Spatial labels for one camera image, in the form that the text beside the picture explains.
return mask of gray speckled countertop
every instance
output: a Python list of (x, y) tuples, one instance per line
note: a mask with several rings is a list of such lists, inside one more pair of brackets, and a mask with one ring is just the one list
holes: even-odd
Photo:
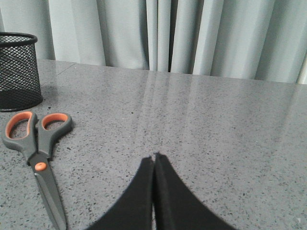
[[(166, 154), (190, 190), (241, 230), (307, 229), (307, 85), (39, 60), (39, 118), (69, 113), (51, 163), (69, 230)], [(4, 125), (13, 113), (0, 113)], [(30, 167), (0, 142), (0, 229), (53, 229)]]

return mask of granite countertop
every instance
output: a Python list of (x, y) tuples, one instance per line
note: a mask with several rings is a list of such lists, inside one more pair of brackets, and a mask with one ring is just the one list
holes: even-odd
[[(242, 230), (306, 229), (307, 85), (39, 60), (39, 118), (74, 129), (51, 167), (69, 230), (102, 216), (143, 157), (161, 152), (189, 189)], [(0, 126), (12, 113), (0, 113)], [(0, 143), (0, 229), (53, 229), (33, 173)]]

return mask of black object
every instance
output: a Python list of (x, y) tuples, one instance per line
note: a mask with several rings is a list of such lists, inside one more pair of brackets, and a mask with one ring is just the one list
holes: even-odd
[(150, 157), (143, 158), (124, 194), (87, 230), (151, 230), (153, 165)]
[(158, 230), (235, 230), (193, 195), (167, 157), (159, 153), (155, 159), (153, 195)]
[(42, 102), (35, 42), (31, 34), (0, 33), (0, 111), (11, 112)]
[(158, 230), (235, 230), (193, 195), (159, 153), (154, 166), (150, 157), (142, 160), (125, 193), (87, 230), (151, 230), (152, 203)]

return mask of orange pivot cap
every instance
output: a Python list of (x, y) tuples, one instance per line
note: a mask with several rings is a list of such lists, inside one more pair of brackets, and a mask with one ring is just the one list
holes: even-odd
[(47, 168), (47, 164), (44, 162), (39, 162), (35, 165), (35, 170), (36, 171), (43, 171)]

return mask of scissors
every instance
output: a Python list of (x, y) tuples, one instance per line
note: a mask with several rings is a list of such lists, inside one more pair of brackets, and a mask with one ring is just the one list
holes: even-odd
[[(12, 138), (11, 132), (14, 126), (25, 119), (28, 119), (26, 135), (22, 138)], [(55, 121), (63, 121), (63, 123), (53, 130), (46, 129), (48, 124)], [(7, 148), (20, 151), (23, 154), (26, 162), (33, 170), (45, 208), (54, 228), (65, 230), (65, 214), (49, 160), (52, 158), (54, 142), (72, 129), (72, 118), (65, 113), (53, 113), (39, 120), (38, 145), (35, 140), (35, 125), (37, 122), (37, 115), (30, 111), (14, 115), (4, 128), (2, 141)]]

